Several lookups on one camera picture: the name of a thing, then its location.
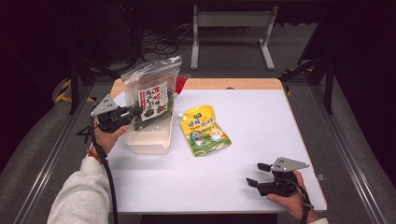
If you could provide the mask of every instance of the snack package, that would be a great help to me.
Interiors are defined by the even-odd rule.
[[[196,106],[184,113],[180,125],[195,157],[231,144],[215,120],[211,105]]]
[[[181,56],[143,63],[121,76],[126,104],[133,111],[142,111],[131,124],[135,130],[172,116],[181,63]]]

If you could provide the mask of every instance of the white tabletop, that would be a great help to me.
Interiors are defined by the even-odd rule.
[[[124,106],[124,94],[115,98]],[[193,157],[177,113],[213,105],[216,122],[232,144]],[[119,139],[108,155],[118,209],[136,214],[278,213],[284,208],[250,187],[246,178],[272,182],[257,163],[277,157],[311,164],[282,90],[183,90],[175,100],[169,153],[136,155]],[[312,204],[327,209],[312,165],[300,170]]]

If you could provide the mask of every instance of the clear plastic container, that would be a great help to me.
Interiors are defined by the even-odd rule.
[[[170,149],[172,121],[173,114],[140,131],[130,125],[124,142],[136,154],[166,154]]]

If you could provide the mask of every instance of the plastic bag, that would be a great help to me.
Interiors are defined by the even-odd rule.
[[[133,120],[135,130],[172,116],[181,56],[140,64],[121,76],[125,100],[131,110],[142,110]]]

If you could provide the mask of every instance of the yellow snack bag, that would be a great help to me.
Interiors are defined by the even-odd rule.
[[[195,157],[231,144],[215,120],[212,105],[196,106],[184,113],[180,125]]]

